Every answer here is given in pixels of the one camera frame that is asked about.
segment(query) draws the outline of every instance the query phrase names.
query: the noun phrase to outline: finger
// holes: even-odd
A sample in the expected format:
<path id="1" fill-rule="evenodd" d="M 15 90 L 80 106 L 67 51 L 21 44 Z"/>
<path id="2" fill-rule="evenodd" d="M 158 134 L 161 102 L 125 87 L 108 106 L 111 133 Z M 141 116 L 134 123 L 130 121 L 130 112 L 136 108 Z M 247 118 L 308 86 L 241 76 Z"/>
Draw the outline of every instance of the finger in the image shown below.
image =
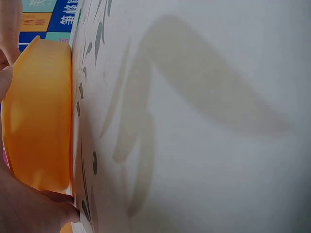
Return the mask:
<path id="1" fill-rule="evenodd" d="M 74 204 L 74 199 L 71 195 L 56 193 L 52 191 L 40 191 L 40 193 L 57 203 L 68 202 Z"/>
<path id="2" fill-rule="evenodd" d="M 57 204 L 61 211 L 61 223 L 62 227 L 70 222 L 80 221 L 80 212 L 73 205 L 62 202 Z"/>
<path id="3" fill-rule="evenodd" d="M 0 71 L 0 100 L 3 100 L 6 92 L 8 91 L 13 76 L 12 67 L 6 67 Z"/>
<path id="4" fill-rule="evenodd" d="M 17 58 L 20 56 L 18 44 L 13 41 L 9 41 L 3 44 L 1 49 L 6 59 L 8 60 L 10 66 L 12 66 L 14 62 L 17 60 Z"/>
<path id="5" fill-rule="evenodd" d="M 7 66 L 9 66 L 8 60 L 6 59 L 2 50 L 0 50 L 0 71 L 3 70 Z"/>

